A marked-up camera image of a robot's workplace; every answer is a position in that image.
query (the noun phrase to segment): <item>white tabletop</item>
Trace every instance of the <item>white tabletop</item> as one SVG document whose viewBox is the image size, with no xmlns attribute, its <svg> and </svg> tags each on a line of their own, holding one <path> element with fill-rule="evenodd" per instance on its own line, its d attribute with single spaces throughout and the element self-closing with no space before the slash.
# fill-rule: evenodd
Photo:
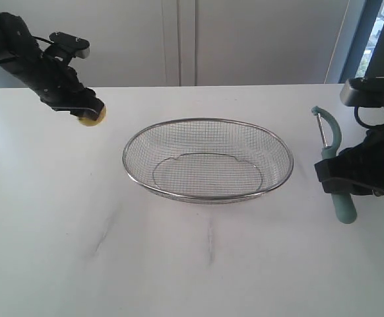
<svg viewBox="0 0 384 317">
<path fill-rule="evenodd" d="M 363 139 L 340 89 L 97 88 L 108 111 L 96 127 L 0 89 L 0 316 L 384 316 L 384 197 L 355 197 L 358 219 L 344 225 L 313 168 L 311 107 L 336 116 L 344 146 Z M 272 130 L 294 154 L 291 178 L 229 205 L 132 182 L 129 138 L 187 117 Z"/>
</svg>

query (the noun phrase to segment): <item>black cable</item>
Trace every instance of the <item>black cable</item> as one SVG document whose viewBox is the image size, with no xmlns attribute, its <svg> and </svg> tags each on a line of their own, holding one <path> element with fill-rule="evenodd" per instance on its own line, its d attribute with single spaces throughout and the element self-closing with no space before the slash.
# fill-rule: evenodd
<svg viewBox="0 0 384 317">
<path fill-rule="evenodd" d="M 49 40 L 46 40 L 45 38 L 40 38 L 39 36 L 34 36 L 34 38 L 38 41 L 42 41 L 42 42 L 45 42 L 45 43 L 48 43 L 48 44 L 54 44 L 52 41 L 49 41 Z"/>
<path fill-rule="evenodd" d="M 359 107 L 355 107 L 354 115 L 355 115 L 355 120 L 356 120 L 356 122 L 358 122 L 360 126 L 366 128 L 366 129 L 381 129 L 381 128 L 384 127 L 384 124 L 380 124 L 380 125 L 369 125 L 369 124 L 366 124 L 365 122 L 363 122 L 363 121 L 361 120 L 361 118 L 359 117 Z"/>
</svg>

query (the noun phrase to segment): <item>metal mesh basket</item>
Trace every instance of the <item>metal mesh basket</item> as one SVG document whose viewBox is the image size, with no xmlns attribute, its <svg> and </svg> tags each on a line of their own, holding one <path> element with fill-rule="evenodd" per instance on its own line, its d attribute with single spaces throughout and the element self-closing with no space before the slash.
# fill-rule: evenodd
<svg viewBox="0 0 384 317">
<path fill-rule="evenodd" d="M 230 203 L 282 185 L 293 169 L 284 142 L 256 125 L 196 118 L 152 125 L 123 152 L 128 175 L 148 190 L 192 203 Z"/>
</svg>

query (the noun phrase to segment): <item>white wall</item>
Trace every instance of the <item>white wall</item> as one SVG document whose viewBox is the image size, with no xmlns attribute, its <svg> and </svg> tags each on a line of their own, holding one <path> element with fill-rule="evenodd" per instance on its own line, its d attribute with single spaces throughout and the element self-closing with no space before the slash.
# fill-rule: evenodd
<svg viewBox="0 0 384 317">
<path fill-rule="evenodd" d="M 347 4 L 348 0 L 197 0 L 197 84 L 323 83 Z M 356 22 L 342 30 L 350 38 L 362 6 L 358 8 L 348 17 Z M 340 48 L 340 61 L 346 59 L 350 42 Z"/>
<path fill-rule="evenodd" d="M 20 15 L 33 35 L 62 31 L 90 41 L 90 56 L 72 62 L 87 86 L 168 84 L 161 1 L 0 0 L 2 11 Z M 0 69 L 0 87 L 20 86 Z"/>
</svg>

